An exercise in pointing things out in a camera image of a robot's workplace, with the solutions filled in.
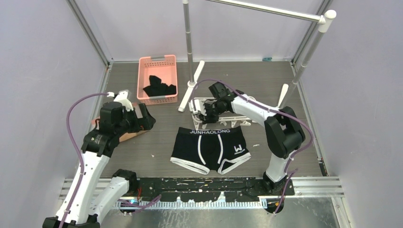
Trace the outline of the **white clip hanger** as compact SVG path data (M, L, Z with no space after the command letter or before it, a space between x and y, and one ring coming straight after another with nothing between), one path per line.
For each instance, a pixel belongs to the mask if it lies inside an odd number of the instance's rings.
M196 97L194 98L195 104L192 101L189 102L189 110L196 130L235 128L237 126L251 126L257 123L246 116L233 114L229 111L221 114L216 123L203 123L199 115L206 115L204 103L212 103L213 101L215 101L213 97Z

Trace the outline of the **black boxer briefs white trim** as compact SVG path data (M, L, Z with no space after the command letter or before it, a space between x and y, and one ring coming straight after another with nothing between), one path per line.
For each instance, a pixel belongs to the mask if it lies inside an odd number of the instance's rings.
M203 175L226 174L251 158L240 126L218 130L180 127L170 161Z

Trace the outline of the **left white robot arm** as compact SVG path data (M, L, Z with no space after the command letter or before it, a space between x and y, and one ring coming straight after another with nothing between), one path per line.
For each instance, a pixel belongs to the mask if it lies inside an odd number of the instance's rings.
M102 192L94 197L100 175L109 162L120 138L127 133L151 130L156 120L146 104L107 102L100 109L95 127L83 139L80 164L60 209L45 218L44 228L98 228L118 199L133 196L139 184L134 171L118 169Z

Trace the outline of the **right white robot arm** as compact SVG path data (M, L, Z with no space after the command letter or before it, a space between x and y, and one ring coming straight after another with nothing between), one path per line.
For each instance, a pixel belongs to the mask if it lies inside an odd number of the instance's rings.
M231 91L221 82L209 86L209 90L214 99L204 104L205 114L200 115L203 122L215 123L220 114L231 112L264 128L272 155L263 174L263 185L266 193L276 195L285 184L292 156L306 139L294 110L288 106L279 109L263 104L239 90Z

